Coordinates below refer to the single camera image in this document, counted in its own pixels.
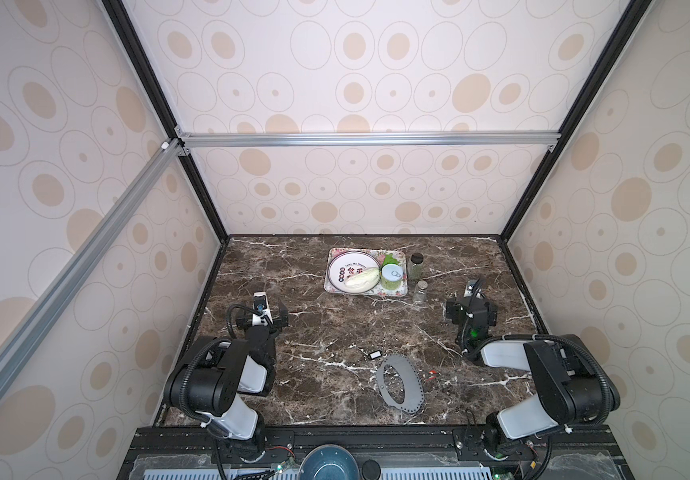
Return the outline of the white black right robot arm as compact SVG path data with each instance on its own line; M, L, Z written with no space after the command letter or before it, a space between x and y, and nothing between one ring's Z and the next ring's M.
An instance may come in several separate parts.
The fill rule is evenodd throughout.
M475 290L445 302L458 327L462 356L481 366L524 371L536 393L488 416L483 438L491 448L579 424L602 424L621 395L601 363L576 335L506 334L495 337L498 307Z

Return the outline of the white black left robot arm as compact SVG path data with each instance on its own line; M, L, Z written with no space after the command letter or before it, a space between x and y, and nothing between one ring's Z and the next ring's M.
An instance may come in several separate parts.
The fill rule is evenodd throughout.
M215 438L262 450L264 419L241 396L271 393L276 339L289 326L288 308L273 311L259 292L250 305L230 305L225 318L228 335L195 340L169 375L163 400Z

